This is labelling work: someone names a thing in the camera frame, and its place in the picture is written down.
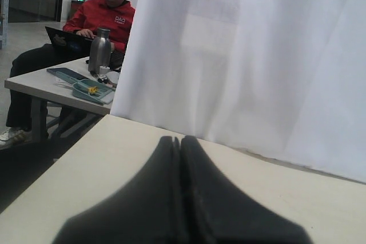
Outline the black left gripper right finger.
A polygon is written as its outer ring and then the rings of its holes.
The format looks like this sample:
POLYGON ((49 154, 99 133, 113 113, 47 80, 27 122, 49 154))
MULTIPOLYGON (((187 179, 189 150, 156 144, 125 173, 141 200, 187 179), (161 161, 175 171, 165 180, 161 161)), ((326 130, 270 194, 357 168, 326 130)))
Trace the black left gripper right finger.
POLYGON ((312 243, 300 225, 232 183, 198 139, 181 141, 181 184, 191 243, 312 243))

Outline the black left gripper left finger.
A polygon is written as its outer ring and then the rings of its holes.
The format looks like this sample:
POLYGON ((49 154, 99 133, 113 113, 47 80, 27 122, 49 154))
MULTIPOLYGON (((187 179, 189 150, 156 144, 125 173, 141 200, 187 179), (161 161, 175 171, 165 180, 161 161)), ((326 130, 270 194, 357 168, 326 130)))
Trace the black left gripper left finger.
POLYGON ((183 208, 177 138, 161 137, 122 188, 70 218, 54 243, 182 243, 183 208))

